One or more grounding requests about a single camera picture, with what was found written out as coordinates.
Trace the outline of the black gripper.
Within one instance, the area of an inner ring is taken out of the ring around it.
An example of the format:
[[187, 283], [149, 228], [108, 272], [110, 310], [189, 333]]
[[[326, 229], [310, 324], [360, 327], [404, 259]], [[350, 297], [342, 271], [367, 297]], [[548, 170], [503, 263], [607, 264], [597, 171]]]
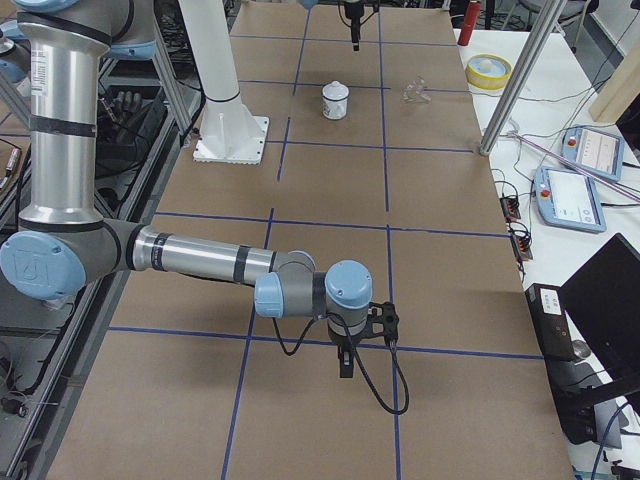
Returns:
[[357, 346], [364, 339], [373, 337], [373, 330], [369, 327], [363, 328], [360, 332], [346, 332], [344, 328], [340, 331], [328, 328], [331, 341], [338, 347], [339, 376], [341, 378], [353, 377], [353, 356], [357, 354]]
[[351, 42], [354, 52], [360, 50], [360, 25], [362, 17], [364, 16], [363, 4], [345, 4], [343, 7], [344, 15], [348, 20], [348, 25], [351, 28]]

